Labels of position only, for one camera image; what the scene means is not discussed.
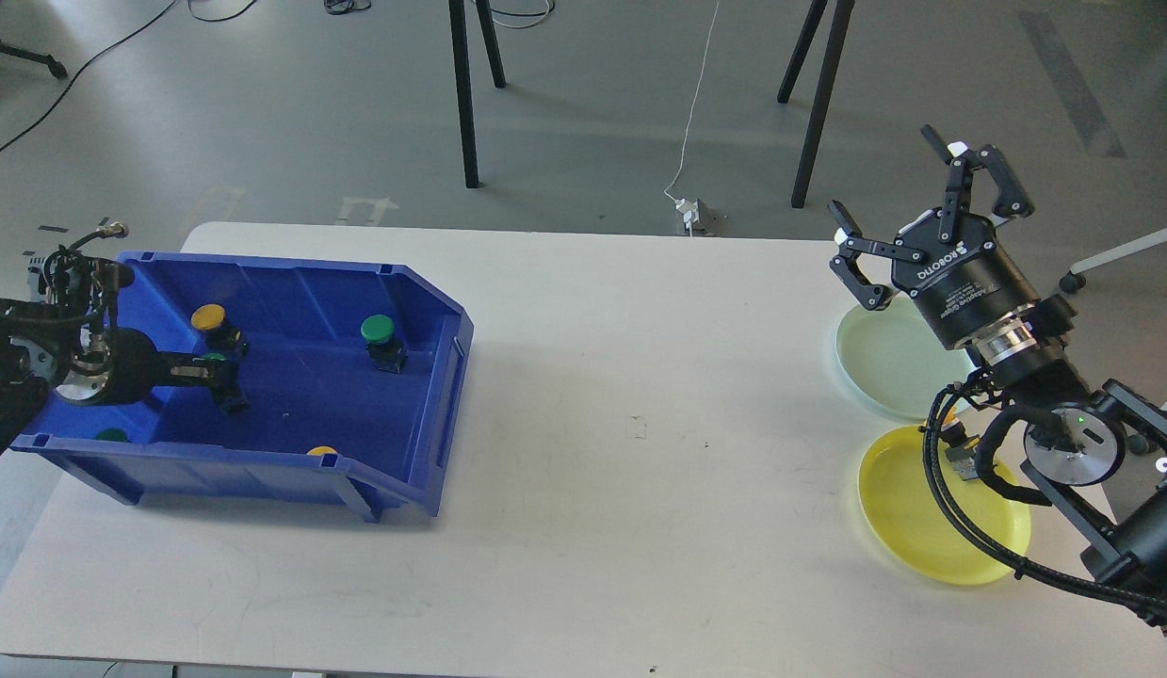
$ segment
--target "power outlet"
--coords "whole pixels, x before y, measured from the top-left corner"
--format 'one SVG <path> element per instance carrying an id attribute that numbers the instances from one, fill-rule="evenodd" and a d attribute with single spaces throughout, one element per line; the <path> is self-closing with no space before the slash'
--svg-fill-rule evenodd
<path id="1" fill-rule="evenodd" d="M 675 202 L 675 211 L 682 216 L 676 230 L 678 236 L 717 236 L 717 214 L 699 197 L 696 201 L 679 197 Z"/>

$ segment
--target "black table leg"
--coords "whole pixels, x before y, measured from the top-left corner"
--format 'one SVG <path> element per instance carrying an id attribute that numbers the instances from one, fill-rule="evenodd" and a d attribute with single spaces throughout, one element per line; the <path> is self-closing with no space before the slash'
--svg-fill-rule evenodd
<path id="1" fill-rule="evenodd" d="M 813 36 L 817 35 L 817 25 L 822 21 L 822 14 L 824 13 L 825 0 L 813 0 L 813 4 L 810 5 L 810 12 L 805 16 L 805 26 L 802 26 L 802 35 L 797 39 L 797 47 L 794 48 L 794 57 L 789 60 L 789 71 L 784 72 L 784 81 L 780 83 L 780 93 L 776 95 L 776 102 L 787 104 L 790 96 L 794 95 L 794 86 L 797 85 L 797 76 L 802 72 L 802 65 L 805 64 L 808 49 L 813 43 Z"/>
<path id="2" fill-rule="evenodd" d="M 478 151 L 475 147 L 475 104 L 470 96 L 466 0 L 449 0 L 449 30 L 453 34 L 453 72 L 457 81 L 461 161 L 467 167 L 467 188 L 478 188 Z"/>
<path id="3" fill-rule="evenodd" d="M 19 57 L 19 60 L 34 61 L 37 64 L 43 64 L 49 71 L 51 71 L 53 76 L 60 78 L 60 81 L 68 77 L 67 69 L 63 68 L 62 63 L 55 61 L 55 57 L 51 55 L 40 55 L 40 53 L 36 51 L 20 50 L 18 47 L 9 47 L 9 44 L 1 42 L 1 37 L 0 53 L 2 55 Z"/>
<path id="4" fill-rule="evenodd" d="M 478 22 L 483 27 L 483 42 L 487 44 L 487 60 L 491 64 L 491 79 L 497 89 L 504 90 L 504 62 L 501 61 L 501 43 L 496 40 L 496 22 L 491 21 L 490 0 L 475 0 L 478 6 Z"/>
<path id="5" fill-rule="evenodd" d="M 817 159 L 817 146 L 822 141 L 825 113 L 830 107 L 833 78 L 838 74 L 838 60 L 843 56 L 843 43 L 847 39 L 851 11 L 854 7 L 855 0 L 837 0 L 833 5 L 830 40 L 825 43 L 825 57 L 822 61 L 822 72 L 817 78 L 817 93 L 813 96 L 813 111 L 810 113 L 810 124 L 805 130 L 805 146 L 802 148 L 802 162 L 797 168 L 797 182 L 794 184 L 794 208 L 797 209 L 805 207 L 808 186 L 813 175 L 813 162 Z"/>

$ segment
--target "plate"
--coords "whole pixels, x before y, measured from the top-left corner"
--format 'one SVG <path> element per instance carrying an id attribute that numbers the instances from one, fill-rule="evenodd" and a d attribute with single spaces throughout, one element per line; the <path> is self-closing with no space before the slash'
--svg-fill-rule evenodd
<path id="1" fill-rule="evenodd" d="M 948 351 L 909 296 L 883 312 L 850 309 L 838 323 L 838 365 L 860 393 L 911 421 L 927 419 L 943 386 L 972 372 L 964 351 Z"/>
<path id="2" fill-rule="evenodd" d="M 1026 554 L 1032 537 L 1030 506 L 998 496 L 984 482 L 959 480 L 942 454 L 939 466 L 962 510 L 1006 548 Z M 1000 463 L 998 476 L 1014 482 L 1013 473 Z M 868 447 L 859 466 L 859 505 L 881 544 L 931 579 L 976 587 L 1011 572 L 950 526 L 935 504 L 917 426 L 890 431 Z"/>

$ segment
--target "white cable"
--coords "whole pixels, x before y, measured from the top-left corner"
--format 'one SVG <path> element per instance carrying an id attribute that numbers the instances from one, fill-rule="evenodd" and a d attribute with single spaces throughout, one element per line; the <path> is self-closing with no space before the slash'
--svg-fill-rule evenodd
<path id="1" fill-rule="evenodd" d="M 696 93 L 692 95 L 691 97 L 691 109 L 687 111 L 687 125 L 685 128 L 683 128 L 683 147 L 679 148 L 679 168 L 675 173 L 675 179 L 671 180 L 671 183 L 669 183 L 666 188 L 662 190 L 662 194 L 664 194 L 664 196 L 669 197 L 673 202 L 679 202 L 679 198 L 672 196 L 672 194 L 670 194 L 669 190 L 671 190 L 671 188 L 675 188 L 675 183 L 679 181 L 679 175 L 682 175 L 683 173 L 683 155 L 685 155 L 687 151 L 687 133 L 691 132 L 692 113 L 696 113 L 696 100 L 700 98 L 700 83 L 705 81 L 705 65 L 708 63 L 708 43 L 712 42 L 713 39 L 713 27 L 717 26 L 718 9 L 721 9 L 721 0 L 717 0 L 717 6 L 713 7 L 713 21 L 710 22 L 708 25 L 708 37 L 705 39 L 705 55 L 700 57 L 700 77 L 696 78 Z"/>
<path id="2" fill-rule="evenodd" d="M 478 5 L 478 0 L 470 0 L 470 1 L 471 4 Z M 496 13 L 494 12 L 494 9 L 491 12 L 491 21 L 496 26 L 510 27 L 510 29 L 516 29 L 516 30 L 524 30 L 527 27 L 540 26 L 541 22 L 545 21 L 545 19 L 550 18 L 550 13 L 554 11 L 554 5 L 557 4 L 557 0 L 544 0 L 544 1 L 545 1 L 545 12 L 537 14 L 537 21 L 534 22 L 527 22 L 527 25 L 524 26 L 505 25 L 505 22 L 498 21 L 498 19 L 496 19 Z"/>

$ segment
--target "concrete floor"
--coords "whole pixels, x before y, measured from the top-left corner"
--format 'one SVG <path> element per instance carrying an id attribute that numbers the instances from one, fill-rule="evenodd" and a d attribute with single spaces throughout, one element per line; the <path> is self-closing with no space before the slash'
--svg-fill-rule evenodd
<path id="1" fill-rule="evenodd" d="M 76 71 L 166 5 L 0 1 L 0 33 Z M 194 8 L 221 16 L 242 5 Z M 540 2 L 492 5 L 529 12 Z M 673 235 L 677 214 L 662 188 L 678 166 L 713 7 L 560 0 L 544 26 L 501 29 L 510 86 L 494 90 L 467 6 L 487 183 L 467 190 L 443 2 L 379 0 L 344 18 L 315 1 L 259 2 L 221 25 L 194 21 L 182 2 L 97 61 L 40 128 L 0 155 L 0 295 L 25 295 L 23 252 L 74 240 L 104 216 L 128 223 L 132 237 L 90 253 L 177 250 L 205 221 L 334 223 L 348 205 L 347 221 L 364 223 L 371 211 L 359 198 L 398 205 L 382 212 L 384 226 Z M 722 215 L 722 237 L 827 239 L 830 197 L 868 236 L 889 237 L 941 200 L 945 168 L 918 135 L 923 124 L 1008 155 L 1037 211 L 1006 226 L 1001 242 L 1044 295 L 1071 263 L 1167 226 L 1167 1 L 860 4 L 810 201 L 794 210 L 819 48 L 794 103 L 777 105 L 775 91 L 806 8 L 742 0 L 718 14 L 675 193 Z M 1088 102 L 1074 98 L 1079 90 L 1062 93 L 1072 74 L 1036 50 L 1026 28 L 1033 14 L 1053 27 L 1053 47 L 1079 72 L 1121 158 L 1078 133 L 1075 116 Z M 824 39 L 825 29 L 817 44 Z M 0 56 L 0 146 L 62 86 L 43 65 Z M 992 202 L 987 183 L 979 204 Z M 1070 357 L 1083 377 L 1117 377 L 1162 403 L 1167 246 L 1095 271 L 1074 305 L 1082 314 Z M 0 587 L 54 473 L 41 460 L 0 462 Z M 1125 464 L 1107 488 L 1118 515 L 1154 480 L 1151 460 Z M 97 678 L 106 666 L 0 657 L 0 677 Z M 166 674 L 168 666 L 110 671 Z"/>

